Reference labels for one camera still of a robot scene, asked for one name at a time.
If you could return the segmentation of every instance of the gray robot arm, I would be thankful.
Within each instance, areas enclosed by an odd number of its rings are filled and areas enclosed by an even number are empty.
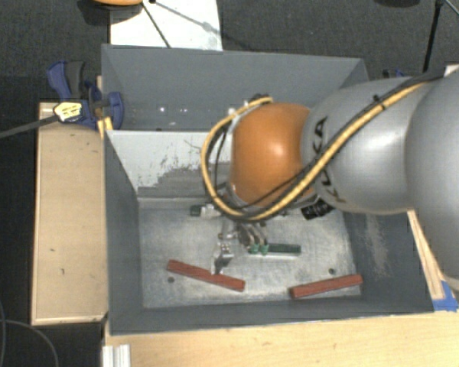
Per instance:
[[[311,110],[301,156],[316,150],[376,94],[403,80],[343,89]],[[319,197],[348,212],[415,209],[459,301],[459,69],[425,84],[352,137],[315,181]]]

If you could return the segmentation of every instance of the blue clamp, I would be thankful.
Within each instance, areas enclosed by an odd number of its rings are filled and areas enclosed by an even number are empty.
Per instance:
[[[99,87],[89,81],[83,81],[83,61],[57,61],[47,69],[47,81],[54,89],[61,102],[74,99],[82,104],[82,117],[75,121],[76,124],[96,130],[97,121],[95,109],[102,108],[112,118],[112,127],[120,129],[124,119],[124,104],[121,94],[109,93],[107,99],[103,99]]]

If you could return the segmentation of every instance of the black floor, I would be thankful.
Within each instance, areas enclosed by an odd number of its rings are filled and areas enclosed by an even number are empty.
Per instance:
[[[369,75],[422,71],[435,0],[217,0],[227,50],[361,57]],[[459,8],[459,0],[451,0]],[[45,70],[84,60],[100,73],[108,12],[84,0],[0,0],[0,129],[36,118],[54,97]],[[444,7],[431,66],[459,62],[459,19]],[[0,141],[0,298],[10,320],[27,323],[34,225],[34,133]],[[99,325],[48,328],[62,367],[99,362]],[[6,366],[49,366],[36,333],[8,326]]]

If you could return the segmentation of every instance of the yellow label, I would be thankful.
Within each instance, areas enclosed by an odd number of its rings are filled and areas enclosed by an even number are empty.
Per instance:
[[[60,121],[75,122],[82,116],[82,104],[79,102],[62,102],[53,111]]]

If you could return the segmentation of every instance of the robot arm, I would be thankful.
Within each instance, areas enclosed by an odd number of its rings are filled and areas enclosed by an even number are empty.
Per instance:
[[[236,114],[238,125],[221,121],[201,151],[204,183],[226,217],[258,222],[318,198],[347,212],[415,209],[459,301],[459,69],[342,89],[311,110],[260,99]],[[229,129],[220,193],[208,154]]]

